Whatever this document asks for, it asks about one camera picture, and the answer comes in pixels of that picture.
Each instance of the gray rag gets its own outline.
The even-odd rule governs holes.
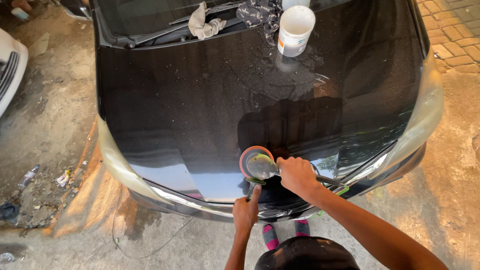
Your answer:
[[[264,25],[265,39],[274,46],[273,35],[280,27],[280,16],[283,13],[281,3],[281,0],[246,0],[237,9],[237,18],[247,27]]]
[[[205,23],[205,12],[207,11],[207,4],[200,3],[200,6],[195,10],[188,20],[188,28],[190,33],[198,39],[203,40],[207,37],[212,37],[223,29],[227,21],[222,19],[213,19],[209,23]]]

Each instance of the headlight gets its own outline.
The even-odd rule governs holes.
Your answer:
[[[107,123],[100,117],[98,117],[98,142],[105,167],[118,181],[137,193],[173,205],[169,200],[160,197],[133,171],[120,153],[110,130],[108,130]]]
[[[430,48],[423,61],[420,89],[410,121],[385,161],[368,178],[372,179],[406,159],[423,145],[437,127],[444,111],[444,90],[437,63]]]

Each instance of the black car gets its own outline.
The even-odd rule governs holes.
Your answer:
[[[107,169],[139,204],[233,221],[249,184],[242,152],[308,159],[349,186],[344,198],[417,166],[443,112],[435,57],[414,0],[317,0],[294,58],[247,28],[235,9],[205,40],[185,27],[200,1],[91,0],[99,141]],[[208,2],[208,7],[226,1]],[[266,180],[259,222],[319,211]]]

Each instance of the car grille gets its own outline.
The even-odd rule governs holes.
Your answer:
[[[2,99],[5,92],[7,92],[7,89],[13,80],[13,76],[15,76],[19,59],[20,56],[18,55],[18,53],[13,51],[10,54],[8,63],[5,65],[5,69],[3,70],[0,78],[0,99]]]

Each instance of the power cord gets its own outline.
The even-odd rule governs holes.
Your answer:
[[[125,254],[125,252],[119,246],[119,244],[117,244],[117,241],[115,241],[115,237],[113,236],[113,228],[115,228],[115,219],[117,218],[117,213],[119,211],[122,191],[123,191],[123,185],[120,184],[120,196],[119,196],[119,201],[117,203],[117,209],[115,210],[115,216],[113,217],[113,224],[112,224],[112,241],[126,257],[129,257],[131,259],[143,259],[143,258],[150,257],[153,254],[157,253],[158,251],[160,251],[160,249],[162,249],[164,246],[166,246],[175,236],[177,236],[177,234],[183,229],[183,227],[187,226],[188,223],[190,223],[193,219],[193,218],[190,218],[190,220],[187,223],[185,223],[185,225],[183,225],[165,244],[163,244],[159,249],[155,250],[152,254],[147,255],[147,256],[143,256],[143,257],[140,257],[140,258],[135,258],[135,257],[128,256],[127,254]]]

